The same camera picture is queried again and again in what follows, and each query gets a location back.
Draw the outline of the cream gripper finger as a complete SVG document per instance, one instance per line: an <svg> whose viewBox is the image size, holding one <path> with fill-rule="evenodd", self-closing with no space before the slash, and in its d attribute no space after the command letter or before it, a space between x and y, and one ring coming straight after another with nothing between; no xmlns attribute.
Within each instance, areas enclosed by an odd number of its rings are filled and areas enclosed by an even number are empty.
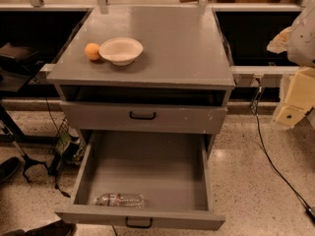
<svg viewBox="0 0 315 236"><path fill-rule="evenodd" d="M293 128L315 106L315 69L303 67L292 75L284 75L280 100L274 112L274 123Z"/></svg>
<svg viewBox="0 0 315 236"><path fill-rule="evenodd" d="M267 50L276 54L287 51L288 37L291 27L283 29L267 45Z"/></svg>

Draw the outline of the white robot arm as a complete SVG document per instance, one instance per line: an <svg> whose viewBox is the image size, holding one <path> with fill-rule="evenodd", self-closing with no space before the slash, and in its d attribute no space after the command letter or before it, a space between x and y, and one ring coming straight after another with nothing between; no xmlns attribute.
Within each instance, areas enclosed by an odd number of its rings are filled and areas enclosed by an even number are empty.
<svg viewBox="0 0 315 236"><path fill-rule="evenodd" d="M315 5L309 3L294 20L267 45L269 52L285 52L298 70L281 80L281 103L273 123L279 129L293 128L315 106Z"/></svg>

